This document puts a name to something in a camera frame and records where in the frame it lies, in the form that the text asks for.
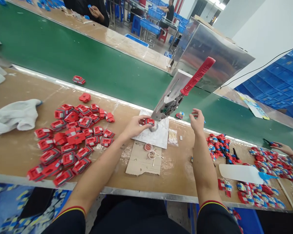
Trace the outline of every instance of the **green belt surface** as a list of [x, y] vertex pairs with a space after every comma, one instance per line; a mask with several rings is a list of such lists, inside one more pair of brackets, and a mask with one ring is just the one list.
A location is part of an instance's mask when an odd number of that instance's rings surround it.
[[[56, 24], [23, 8], [0, 5], [0, 52], [12, 63], [153, 110], [170, 74]], [[205, 127], [267, 147], [274, 140], [293, 148], [293, 129], [256, 118], [249, 109], [194, 87], [178, 111], [185, 121], [192, 108], [202, 110]]]

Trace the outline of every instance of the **person's hand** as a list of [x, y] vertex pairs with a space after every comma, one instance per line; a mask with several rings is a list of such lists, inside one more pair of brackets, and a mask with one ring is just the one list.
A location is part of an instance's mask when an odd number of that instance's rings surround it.
[[191, 120], [191, 127], [195, 134], [204, 133], [204, 116], [199, 109], [193, 109], [192, 114], [189, 114]]
[[143, 130], [152, 127], [151, 124], [144, 125], [144, 119], [150, 119], [150, 118], [151, 116], [149, 115], [139, 115], [139, 116], [132, 117], [132, 119], [127, 124], [125, 130], [122, 132], [121, 135], [126, 139], [130, 139], [132, 137], [138, 136]]
[[276, 142], [276, 141], [274, 141], [274, 143], [277, 143], [277, 144], [281, 145], [282, 147], [271, 146], [271, 148], [278, 149], [278, 150], [280, 150], [281, 152], [284, 152], [287, 155], [292, 155], [293, 154], [293, 150], [289, 146], [287, 146], [285, 144], [282, 144], [282, 143], [279, 143], [279, 142]]
[[99, 18], [101, 16], [101, 12], [99, 11], [99, 9], [96, 6], [92, 6], [89, 8], [90, 13], [95, 17], [95, 18]]

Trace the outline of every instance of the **chair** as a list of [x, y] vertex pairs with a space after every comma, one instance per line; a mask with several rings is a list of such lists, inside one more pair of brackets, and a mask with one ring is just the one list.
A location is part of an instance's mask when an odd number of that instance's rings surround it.
[[133, 25], [131, 27], [131, 33], [137, 33], [138, 37], [140, 37], [140, 18], [136, 15], [133, 16]]
[[166, 42], [166, 38], [167, 38], [167, 35], [168, 35], [168, 29], [164, 29], [164, 28], [162, 28], [162, 30], [165, 32], [165, 34], [163, 35], [162, 33], [160, 34], [160, 36], [159, 36], [159, 41], [161, 40], [161, 39], [163, 39], [164, 40], [164, 43]]

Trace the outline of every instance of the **black cable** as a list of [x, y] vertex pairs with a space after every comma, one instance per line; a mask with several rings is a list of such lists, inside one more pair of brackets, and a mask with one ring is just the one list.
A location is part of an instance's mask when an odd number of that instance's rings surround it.
[[[286, 53], [286, 52], [289, 52], [289, 51], [291, 51], [291, 50], [293, 50], [293, 48], [292, 48], [292, 49], [289, 49], [289, 50], [287, 50], [287, 51], [285, 51], [285, 52], [282, 52], [281, 54], [278, 54], [278, 55], [277, 55], [276, 57], [274, 57], [272, 60], [274, 60], [274, 59], [277, 58], [278, 56], [280, 56], [280, 55], [282, 55], [282, 54], [284, 54], [284, 53]], [[259, 70], [259, 69], [265, 67], [268, 63], [266, 63], [265, 65], [261, 66], [260, 68], [257, 68], [256, 70], [253, 70], [253, 71], [250, 71], [250, 72], [244, 74], [243, 76], [245, 76], [245, 75], [247, 75], [247, 74], [249, 74], [249, 73], [251, 73], [251, 72], [257, 71], [257, 70]], [[243, 77], [243, 76], [240, 76], [240, 77], [234, 79], [233, 81], [236, 81], [237, 79], [240, 79], [240, 78]], [[230, 85], [233, 81], [231, 81], [229, 84], [226, 84], [226, 85], [224, 85], [224, 86], [220, 86], [220, 89], [223, 88], [223, 87], [225, 87], [225, 86], [227, 86], [227, 85]]]

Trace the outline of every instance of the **white plastic scraper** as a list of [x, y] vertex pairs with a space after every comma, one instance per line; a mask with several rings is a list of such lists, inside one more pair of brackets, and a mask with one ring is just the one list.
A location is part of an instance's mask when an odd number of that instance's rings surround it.
[[266, 181], [270, 178], [278, 178], [264, 172], [260, 172], [254, 166], [247, 165], [219, 164], [219, 171], [221, 176], [224, 178], [254, 184], [263, 184], [264, 180]]

